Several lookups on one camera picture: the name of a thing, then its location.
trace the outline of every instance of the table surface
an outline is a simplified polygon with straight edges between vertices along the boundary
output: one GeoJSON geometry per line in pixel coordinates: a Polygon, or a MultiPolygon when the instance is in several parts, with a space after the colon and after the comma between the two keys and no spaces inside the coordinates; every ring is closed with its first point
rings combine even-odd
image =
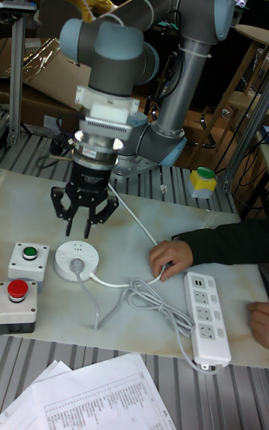
{"type": "Polygon", "coordinates": [[[256,42],[269,46],[269,30],[266,30],[265,28],[239,24],[235,26],[235,30],[251,40],[255,40],[256,42]]]}
{"type": "MultiPolygon", "coordinates": [[[[142,316],[124,303],[118,315],[99,331],[90,327],[94,319],[90,301],[78,284],[64,281],[53,268],[54,252],[62,242],[83,240],[87,213],[83,209],[78,212],[71,236],[67,238],[66,223],[56,218],[50,201],[52,184],[59,183],[15,172],[0,172],[1,222],[4,223],[0,229],[0,278],[7,279],[7,267],[16,241],[42,243],[51,248],[43,292],[39,294],[36,330],[23,337],[179,357],[174,331],[159,313],[142,316]]],[[[228,213],[134,196],[124,196],[124,199],[158,242],[180,231],[238,221],[236,215],[228,213]]],[[[99,252],[98,276],[101,279],[126,283],[135,276],[146,281],[152,278],[148,264],[152,244],[121,206],[104,225],[91,231],[88,242],[99,252]]],[[[232,362],[267,367],[268,351],[253,339],[246,311],[248,302],[267,300],[258,268],[202,265],[196,269],[216,278],[232,362]]],[[[181,273],[166,283],[159,282],[155,290],[164,300],[186,312],[183,278],[184,273],[181,273]]],[[[99,303],[101,318],[116,305],[122,292],[92,281],[87,287],[99,303]]],[[[184,339],[183,343],[191,355],[191,342],[184,339]]]]}
{"type": "MultiPolygon", "coordinates": [[[[22,133],[17,144],[3,154],[1,167],[23,175],[68,181],[70,166],[61,161],[39,170],[36,159],[49,151],[51,140],[22,133]]],[[[132,176],[114,186],[121,193],[236,213],[231,195],[217,185],[210,199],[195,199],[186,190],[189,170],[155,169],[132,176]],[[167,186],[162,194],[160,185],[167,186]]],[[[0,411],[53,362],[62,360],[72,369],[117,357],[124,352],[92,346],[68,345],[22,337],[0,336],[0,411]]],[[[265,430],[269,420],[269,370],[229,365],[217,376],[195,373],[183,359],[142,354],[147,369],[178,430],[265,430]]]]}

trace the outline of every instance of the round power socket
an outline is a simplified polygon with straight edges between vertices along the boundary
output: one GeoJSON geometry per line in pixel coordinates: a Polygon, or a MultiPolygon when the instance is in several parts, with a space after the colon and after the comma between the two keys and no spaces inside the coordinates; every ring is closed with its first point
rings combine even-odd
{"type": "Polygon", "coordinates": [[[55,271],[66,281],[77,282],[75,273],[70,270],[73,259],[81,259],[84,262],[84,270],[80,275],[82,281],[90,279],[90,274],[96,272],[99,262],[96,249],[83,241],[67,241],[58,247],[55,253],[55,271]]]}

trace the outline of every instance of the hand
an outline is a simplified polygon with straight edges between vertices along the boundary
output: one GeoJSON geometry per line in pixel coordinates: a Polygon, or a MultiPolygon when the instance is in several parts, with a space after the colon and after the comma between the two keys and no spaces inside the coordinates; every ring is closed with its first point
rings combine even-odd
{"type": "Polygon", "coordinates": [[[247,308],[251,312],[250,327],[254,338],[269,349],[269,302],[254,302],[247,308]]]}
{"type": "Polygon", "coordinates": [[[171,266],[164,271],[162,281],[166,281],[178,272],[185,271],[193,262],[193,253],[185,241],[163,241],[149,253],[149,263],[155,277],[160,274],[165,264],[171,263],[171,266]]]}

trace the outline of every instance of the black sleeve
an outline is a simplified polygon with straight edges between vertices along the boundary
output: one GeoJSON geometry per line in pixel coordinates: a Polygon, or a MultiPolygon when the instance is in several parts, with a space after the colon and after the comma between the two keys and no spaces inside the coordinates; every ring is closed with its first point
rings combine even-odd
{"type": "Polygon", "coordinates": [[[246,219],[216,229],[178,234],[175,238],[188,243],[194,255],[194,266],[269,262],[269,219],[246,219]]]}

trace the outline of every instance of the white power strip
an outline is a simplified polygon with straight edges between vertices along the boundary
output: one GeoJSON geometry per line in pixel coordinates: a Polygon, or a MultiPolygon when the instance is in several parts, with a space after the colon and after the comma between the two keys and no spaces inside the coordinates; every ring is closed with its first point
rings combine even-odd
{"type": "Polygon", "coordinates": [[[188,272],[184,284],[188,314],[195,322],[191,342],[196,364],[204,370],[226,367],[231,353],[214,278],[188,272]]]}

